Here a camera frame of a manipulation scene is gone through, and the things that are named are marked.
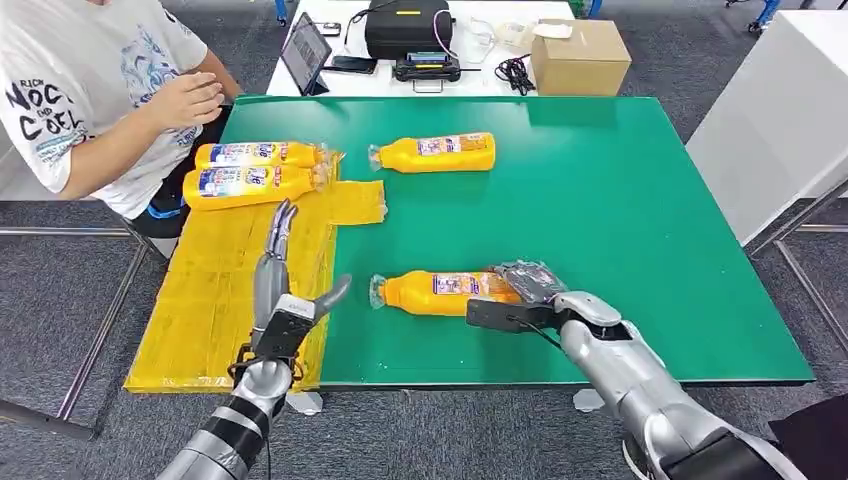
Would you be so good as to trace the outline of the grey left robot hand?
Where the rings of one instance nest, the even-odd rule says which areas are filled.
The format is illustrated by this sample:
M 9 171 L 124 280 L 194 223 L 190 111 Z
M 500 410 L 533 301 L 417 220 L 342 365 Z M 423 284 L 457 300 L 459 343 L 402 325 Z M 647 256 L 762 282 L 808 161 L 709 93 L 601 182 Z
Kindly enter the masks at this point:
M 279 298 L 290 292 L 287 265 L 288 240 L 298 207 L 289 199 L 283 200 L 272 216 L 264 252 L 260 255 L 253 278 L 253 327 L 251 339 L 258 340 L 266 331 Z M 342 275 L 332 288 L 313 301 L 310 316 L 317 324 L 327 316 L 348 293 L 352 283 L 350 274 Z

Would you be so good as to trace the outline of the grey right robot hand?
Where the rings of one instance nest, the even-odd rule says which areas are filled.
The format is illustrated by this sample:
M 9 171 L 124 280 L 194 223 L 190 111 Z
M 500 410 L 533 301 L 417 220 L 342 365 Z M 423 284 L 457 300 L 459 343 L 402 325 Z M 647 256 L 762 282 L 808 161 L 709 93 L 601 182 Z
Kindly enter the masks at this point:
M 492 270 L 525 303 L 550 303 L 557 294 L 568 290 L 566 284 L 543 262 L 515 260 L 494 265 Z

